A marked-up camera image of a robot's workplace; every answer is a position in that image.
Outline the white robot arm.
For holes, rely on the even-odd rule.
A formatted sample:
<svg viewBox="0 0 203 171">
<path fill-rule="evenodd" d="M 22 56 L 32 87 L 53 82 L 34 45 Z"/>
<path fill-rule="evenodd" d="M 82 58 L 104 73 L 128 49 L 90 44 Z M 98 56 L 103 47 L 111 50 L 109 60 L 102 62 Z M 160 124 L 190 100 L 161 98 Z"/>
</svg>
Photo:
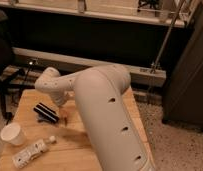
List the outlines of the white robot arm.
<svg viewBox="0 0 203 171">
<path fill-rule="evenodd" d="M 103 171 L 155 171 L 155 167 L 123 102 L 130 86 L 121 64 L 95 66 L 62 76 L 48 67 L 35 89 L 61 106 L 72 91 L 76 107 Z"/>
</svg>

